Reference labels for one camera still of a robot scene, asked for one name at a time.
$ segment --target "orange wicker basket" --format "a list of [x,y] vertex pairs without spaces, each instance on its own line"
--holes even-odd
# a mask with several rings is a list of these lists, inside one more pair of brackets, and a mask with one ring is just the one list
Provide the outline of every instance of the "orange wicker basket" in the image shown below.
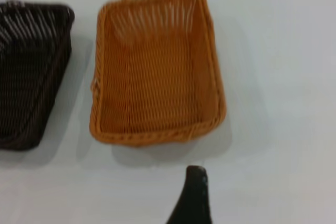
[[128,146],[186,142],[226,105],[206,0],[118,0],[99,12],[91,134]]

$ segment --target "white table surface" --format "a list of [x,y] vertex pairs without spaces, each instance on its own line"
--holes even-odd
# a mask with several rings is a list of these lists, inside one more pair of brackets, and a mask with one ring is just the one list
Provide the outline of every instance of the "white table surface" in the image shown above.
[[100,6],[75,11],[73,54],[40,146],[0,152],[0,223],[165,223],[185,168],[209,175],[214,223],[336,223],[335,0],[208,0],[228,115],[186,145],[89,133]]

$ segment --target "black object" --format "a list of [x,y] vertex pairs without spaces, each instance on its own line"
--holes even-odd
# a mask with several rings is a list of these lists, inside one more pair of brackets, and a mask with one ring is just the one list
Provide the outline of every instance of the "black object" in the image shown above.
[[39,144],[70,57],[74,18],[65,5],[0,4],[0,148]]
[[211,224],[208,179],[201,166],[188,166],[180,198],[167,224]]

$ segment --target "woven texture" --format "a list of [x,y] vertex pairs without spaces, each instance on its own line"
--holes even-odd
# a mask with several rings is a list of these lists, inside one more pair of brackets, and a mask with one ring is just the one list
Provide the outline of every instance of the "woven texture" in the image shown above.
[[39,144],[71,53],[73,20],[63,5],[0,4],[0,148]]
[[90,131],[104,143],[186,142],[226,114],[206,0],[119,0],[97,24]]

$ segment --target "woven basket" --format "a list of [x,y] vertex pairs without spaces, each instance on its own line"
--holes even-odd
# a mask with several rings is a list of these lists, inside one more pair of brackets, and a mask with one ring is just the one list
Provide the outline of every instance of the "woven basket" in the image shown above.
[[0,4],[0,148],[39,144],[71,53],[74,17],[64,5]]
[[90,131],[104,143],[186,142],[226,114],[206,0],[119,0],[97,24]]

